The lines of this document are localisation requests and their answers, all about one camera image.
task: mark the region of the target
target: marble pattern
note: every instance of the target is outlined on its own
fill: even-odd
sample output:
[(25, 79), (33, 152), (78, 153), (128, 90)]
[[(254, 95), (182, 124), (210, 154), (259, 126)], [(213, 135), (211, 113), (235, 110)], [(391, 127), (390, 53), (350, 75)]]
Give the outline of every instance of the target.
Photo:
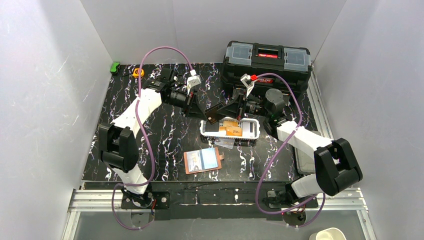
[[(98, 121), (99, 124), (110, 123), (122, 114), (136, 98), (137, 79), (131, 75), (136, 67), (138, 65), (122, 65), (119, 73), (110, 79)], [(143, 79), (154, 78), (162, 68), (175, 68), (182, 75), (180, 81), (183, 81), (183, 79), (186, 81), (189, 76), (189, 69), (186, 64), (156, 64), (144, 66), (146, 75)], [(221, 90), (220, 68), (221, 63), (194, 64), (194, 69), (202, 77), (202, 84), (199, 87), (199, 101), (203, 108), (213, 106), (222, 100), (229, 100), (228, 95)], [(304, 119), (302, 125), (308, 130), (316, 130), (317, 127), (307, 94), (304, 93), (298, 100)], [(292, 117), (296, 121), (299, 115), (295, 113)], [(258, 119), (260, 123), (262, 122), (262, 117), (253, 116), (253, 118)], [(155, 181), (258, 181), (269, 160), (282, 144), (281, 141), (267, 135), (261, 126), (259, 139), (254, 146), (252, 144), (249, 144), (249, 146), (238, 145), (234, 146), (233, 149), (218, 147), (219, 151), (225, 155), (225, 159), (222, 161), (222, 169), (186, 174), (183, 153), (213, 147), (212, 144), (202, 143), (200, 140), (200, 121), (182, 117), (178, 107), (162, 104), (147, 119), (144, 126), (154, 151)], [(145, 140), (141, 136), (142, 134), (137, 135), (136, 139), (140, 144), (138, 165), (146, 171), (144, 175), (148, 178), (150, 172), (147, 171), (150, 171), (150, 158)], [(120, 181), (118, 175), (100, 161), (97, 141), (96, 131), (82, 180)], [(299, 178), (292, 146), (288, 145), (281, 151), (266, 176), (267, 181), (279, 182), (291, 182)]]

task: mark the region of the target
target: gray wall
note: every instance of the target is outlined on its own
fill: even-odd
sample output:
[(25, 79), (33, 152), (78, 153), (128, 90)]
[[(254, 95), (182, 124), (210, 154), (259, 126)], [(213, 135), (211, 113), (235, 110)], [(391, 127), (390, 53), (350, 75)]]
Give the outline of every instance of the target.
[[(315, 58), (346, 0), (81, 0), (114, 61), (179, 48), (194, 63), (222, 62), (229, 41), (305, 47)], [(183, 63), (162, 50), (146, 63)]]
[(112, 60), (84, 7), (2, 1), (0, 239), (60, 239)]
[(422, 239), (424, 3), (348, 0), (315, 66), (334, 136), (350, 141), (378, 239)]

